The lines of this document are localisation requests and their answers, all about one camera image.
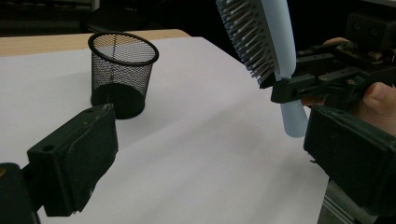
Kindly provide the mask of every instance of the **cup rim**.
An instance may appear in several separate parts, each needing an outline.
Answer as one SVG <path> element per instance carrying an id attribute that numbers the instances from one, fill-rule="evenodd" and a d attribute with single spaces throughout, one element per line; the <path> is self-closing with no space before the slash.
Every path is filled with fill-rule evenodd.
<path id="1" fill-rule="evenodd" d="M 145 61 L 145 62 L 133 62 L 133 63 L 110 58 L 110 57 L 106 56 L 104 53 L 100 52 L 93 44 L 93 41 L 97 37 L 102 36 L 102 35 L 125 35 L 125 36 L 129 36 L 129 37 L 132 37 L 135 39 L 139 39 L 139 40 L 145 42 L 146 44 L 148 44 L 154 50 L 154 57 L 152 57 L 152 59 Z M 127 66 L 136 66 L 136 67 L 137 66 L 147 66 L 147 65 L 155 63 L 160 56 L 160 52 L 158 51 L 158 49 L 151 42 L 149 42 L 147 39 L 145 39 L 139 35 L 133 35 L 133 34 L 125 33 L 125 32 L 97 32 L 97 33 L 91 35 L 90 38 L 88 39 L 88 46 L 90 47 L 91 51 L 95 55 L 99 56 L 100 58 L 102 58 L 106 61 L 109 61 L 111 63 L 117 63 L 120 65 L 127 65 Z"/>

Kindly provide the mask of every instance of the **white table surface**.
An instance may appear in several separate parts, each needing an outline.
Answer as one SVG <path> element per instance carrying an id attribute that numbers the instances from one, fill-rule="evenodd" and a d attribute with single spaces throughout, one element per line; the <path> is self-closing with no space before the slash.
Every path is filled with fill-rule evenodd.
<path id="1" fill-rule="evenodd" d="M 142 114 L 117 120 L 119 153 L 82 211 L 42 224 L 316 224 L 327 175 L 283 131 L 271 90 L 201 37 L 160 51 Z M 0 162 L 91 107 L 88 49 L 0 58 Z"/>

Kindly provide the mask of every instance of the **mesh pencil cup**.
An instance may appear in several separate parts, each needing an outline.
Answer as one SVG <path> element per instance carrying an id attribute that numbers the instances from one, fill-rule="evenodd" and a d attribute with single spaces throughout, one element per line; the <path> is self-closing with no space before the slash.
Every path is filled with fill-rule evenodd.
<path id="1" fill-rule="evenodd" d="M 145 108 L 157 48 L 146 39 L 123 32 L 96 33 L 92 51 L 92 105 L 113 104 L 116 119 L 130 119 Z"/>

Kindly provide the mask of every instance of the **dark background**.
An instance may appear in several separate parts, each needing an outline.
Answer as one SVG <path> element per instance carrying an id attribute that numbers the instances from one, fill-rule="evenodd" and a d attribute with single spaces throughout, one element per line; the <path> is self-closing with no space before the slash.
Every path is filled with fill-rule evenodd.
<path id="1" fill-rule="evenodd" d="M 288 0 L 297 50 L 344 36 L 347 15 L 358 0 Z M 202 36 L 236 58 L 215 0 L 102 0 L 101 6 L 133 8 L 164 29 L 180 29 Z M 78 34 L 91 6 L 72 2 L 0 0 L 0 36 Z"/>

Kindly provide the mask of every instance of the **brush bristle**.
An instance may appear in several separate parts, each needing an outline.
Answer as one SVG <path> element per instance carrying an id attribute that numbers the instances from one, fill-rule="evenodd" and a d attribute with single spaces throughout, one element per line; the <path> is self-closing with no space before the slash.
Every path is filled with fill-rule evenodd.
<path id="1" fill-rule="evenodd" d="M 216 4 L 241 62 L 261 84 L 275 70 L 266 24 L 257 13 L 261 6 L 254 6 L 248 0 L 217 0 Z"/>

